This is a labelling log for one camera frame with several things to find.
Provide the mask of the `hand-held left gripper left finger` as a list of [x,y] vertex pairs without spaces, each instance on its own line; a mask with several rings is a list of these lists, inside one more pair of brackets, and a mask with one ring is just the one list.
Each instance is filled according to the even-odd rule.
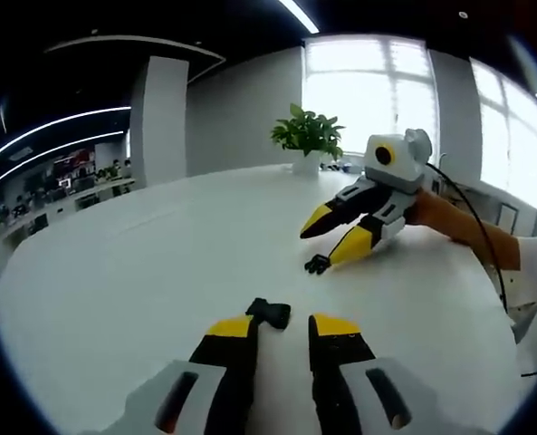
[[103,434],[244,434],[254,401],[258,322],[224,319],[186,361],[175,360],[127,398]]

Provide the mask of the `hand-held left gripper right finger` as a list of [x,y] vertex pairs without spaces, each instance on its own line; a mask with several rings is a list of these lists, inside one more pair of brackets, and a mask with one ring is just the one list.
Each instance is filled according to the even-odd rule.
[[418,434],[420,383],[372,352],[346,319],[308,319],[312,398],[323,434]]

